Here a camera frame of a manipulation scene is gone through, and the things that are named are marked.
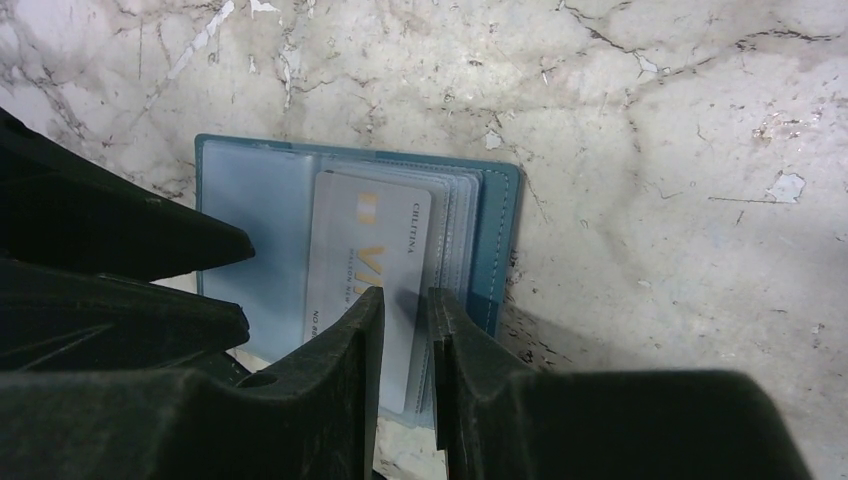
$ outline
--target white card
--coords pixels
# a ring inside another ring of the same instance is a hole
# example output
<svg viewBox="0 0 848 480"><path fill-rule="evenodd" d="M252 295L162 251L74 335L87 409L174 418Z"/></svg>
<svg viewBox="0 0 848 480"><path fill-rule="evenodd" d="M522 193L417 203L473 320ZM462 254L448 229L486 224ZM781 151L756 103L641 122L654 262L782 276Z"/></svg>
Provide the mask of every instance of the white card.
<svg viewBox="0 0 848 480"><path fill-rule="evenodd" d="M402 413L431 195L321 172L315 178L304 342L335 323L369 286L383 287L380 406Z"/></svg>

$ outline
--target card holder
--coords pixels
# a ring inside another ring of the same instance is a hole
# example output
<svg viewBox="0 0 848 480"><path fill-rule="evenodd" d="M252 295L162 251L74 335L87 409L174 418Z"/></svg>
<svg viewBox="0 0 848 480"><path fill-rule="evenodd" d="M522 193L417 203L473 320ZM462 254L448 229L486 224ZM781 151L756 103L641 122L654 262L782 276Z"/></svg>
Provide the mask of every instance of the card holder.
<svg viewBox="0 0 848 480"><path fill-rule="evenodd" d="M447 184L445 235L461 232L464 225L476 224L476 229L445 242L433 274L440 285L465 294L471 318L496 334L521 188L514 165L213 135L198 135L195 148L198 209L244 229L256 248L251 260L198 273L201 294L244 308L251 324L247 351L276 361L301 344L314 180L327 169L365 170L387 179L429 177ZM426 325L416 324L415 332L399 419L432 426Z"/></svg>

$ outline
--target stack of cards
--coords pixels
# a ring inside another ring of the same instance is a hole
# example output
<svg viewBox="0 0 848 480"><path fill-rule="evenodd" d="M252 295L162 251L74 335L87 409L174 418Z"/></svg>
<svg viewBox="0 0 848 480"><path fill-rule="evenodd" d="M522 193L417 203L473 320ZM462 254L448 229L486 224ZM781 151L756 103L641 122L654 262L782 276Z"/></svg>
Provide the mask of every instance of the stack of cards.
<svg viewBox="0 0 848 480"><path fill-rule="evenodd" d="M494 335L520 189L515 166L199 136L198 208L245 230L256 257L198 274L239 303L243 347L274 362L326 330L369 286L386 301L380 407L432 426L423 297L453 290Z"/></svg>

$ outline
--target white marble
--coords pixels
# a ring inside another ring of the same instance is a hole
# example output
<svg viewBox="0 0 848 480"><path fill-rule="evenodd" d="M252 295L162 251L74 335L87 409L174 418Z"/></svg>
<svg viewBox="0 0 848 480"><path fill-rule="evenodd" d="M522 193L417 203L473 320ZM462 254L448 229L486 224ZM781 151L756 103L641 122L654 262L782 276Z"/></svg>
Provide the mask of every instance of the white marble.
<svg viewBox="0 0 848 480"><path fill-rule="evenodd" d="M0 105L187 205L200 132L519 164L509 348L561 370L748 372L839 478L846 9L5 0ZM427 434L381 422L378 468L443 475Z"/></svg>

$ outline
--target card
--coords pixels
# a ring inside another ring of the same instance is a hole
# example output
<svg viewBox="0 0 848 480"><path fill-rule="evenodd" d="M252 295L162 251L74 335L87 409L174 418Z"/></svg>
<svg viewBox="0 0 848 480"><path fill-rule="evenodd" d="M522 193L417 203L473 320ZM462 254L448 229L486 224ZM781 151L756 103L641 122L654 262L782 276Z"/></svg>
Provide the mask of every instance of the card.
<svg viewBox="0 0 848 480"><path fill-rule="evenodd" d="M424 269L430 192L330 171L315 177L304 342L365 289L383 287L380 406L402 413Z"/></svg>

